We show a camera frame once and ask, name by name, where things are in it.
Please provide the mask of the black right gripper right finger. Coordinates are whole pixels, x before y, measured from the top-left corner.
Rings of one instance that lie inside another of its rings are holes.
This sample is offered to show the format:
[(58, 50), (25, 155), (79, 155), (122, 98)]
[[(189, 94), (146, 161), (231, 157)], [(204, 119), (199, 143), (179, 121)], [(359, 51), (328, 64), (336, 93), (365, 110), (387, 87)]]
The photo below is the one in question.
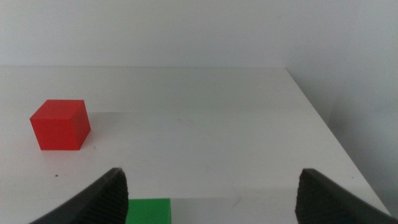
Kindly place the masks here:
[(302, 170), (295, 215), (299, 224), (397, 224), (315, 169)]

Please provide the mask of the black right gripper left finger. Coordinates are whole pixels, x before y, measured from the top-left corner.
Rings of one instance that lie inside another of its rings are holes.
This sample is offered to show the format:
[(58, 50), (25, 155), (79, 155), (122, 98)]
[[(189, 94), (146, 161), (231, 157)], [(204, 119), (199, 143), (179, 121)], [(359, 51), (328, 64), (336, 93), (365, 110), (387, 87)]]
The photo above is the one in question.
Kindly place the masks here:
[(124, 224), (128, 211), (127, 179), (121, 168), (112, 168), (87, 188), (33, 224)]

